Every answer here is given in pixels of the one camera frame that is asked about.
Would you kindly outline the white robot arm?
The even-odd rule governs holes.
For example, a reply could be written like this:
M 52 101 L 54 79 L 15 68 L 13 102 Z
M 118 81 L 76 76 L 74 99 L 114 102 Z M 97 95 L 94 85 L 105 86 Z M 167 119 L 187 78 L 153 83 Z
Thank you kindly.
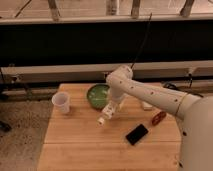
M 182 120 L 178 171 L 213 171 L 213 96 L 201 98 L 132 77 L 133 71 L 126 65 L 106 77 L 111 99 L 119 101 L 128 94 Z

